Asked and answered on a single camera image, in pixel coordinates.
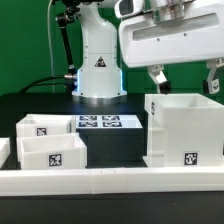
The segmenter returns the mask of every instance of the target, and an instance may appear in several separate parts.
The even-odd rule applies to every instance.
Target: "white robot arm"
[[[125,1],[132,2],[133,10],[122,10]],[[211,69],[205,89],[219,91],[216,71],[224,66],[224,0],[121,0],[115,12],[118,18],[129,17],[119,28],[125,63],[148,67],[158,92],[167,84],[164,64],[202,60]]]
[[[73,99],[90,104],[123,101],[127,92],[122,88],[122,71],[117,66],[117,30],[98,12],[99,7],[113,8],[117,0],[61,1],[66,5],[66,11],[57,16],[57,22],[66,50],[68,77],[77,78]],[[77,71],[65,29],[75,19],[80,21],[83,37],[83,65]]]

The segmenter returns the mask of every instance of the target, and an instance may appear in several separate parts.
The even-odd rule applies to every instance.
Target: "black table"
[[[103,107],[74,103],[65,94],[7,94],[0,97],[0,137],[10,137],[13,150],[5,169],[19,169],[15,124],[28,113],[135,114],[144,127],[144,138],[146,135],[142,94],[130,94],[124,103]],[[126,165],[139,165],[135,162]],[[223,224],[223,210],[224,192],[1,197],[0,223]]]

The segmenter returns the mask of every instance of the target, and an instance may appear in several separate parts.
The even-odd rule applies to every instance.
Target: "warning label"
[[[107,67],[102,57],[96,62],[95,67]]]

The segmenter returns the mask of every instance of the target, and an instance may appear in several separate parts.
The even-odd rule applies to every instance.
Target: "cable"
[[[46,78],[38,79],[38,80],[30,83],[29,85],[25,86],[24,88],[22,88],[19,91],[19,93],[25,93],[30,87],[34,86],[35,84],[39,84],[41,82],[45,82],[45,81],[49,81],[49,80],[55,80],[55,79],[64,79],[64,76],[54,76],[54,77],[46,77]]]
[[[53,0],[50,0],[48,9],[47,9],[47,33],[48,33],[48,44],[49,44],[49,52],[50,52],[50,60],[51,60],[51,76],[54,74],[54,55],[52,48],[52,39],[51,39],[51,5]]]
[[[34,84],[32,86],[29,86],[26,88],[26,90],[23,92],[25,93],[28,89],[32,88],[32,87],[36,87],[36,86],[55,86],[55,85],[66,85],[66,83],[64,82],[58,82],[58,83],[42,83],[42,84]]]

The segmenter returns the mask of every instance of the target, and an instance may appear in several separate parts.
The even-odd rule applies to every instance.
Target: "white bin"
[[[77,133],[20,138],[21,169],[84,169],[87,148]]]
[[[149,94],[145,110],[149,167],[223,164],[223,105],[199,94]]]
[[[0,168],[10,154],[9,138],[0,138]]]
[[[28,114],[16,124],[17,138],[76,132],[75,116]]]

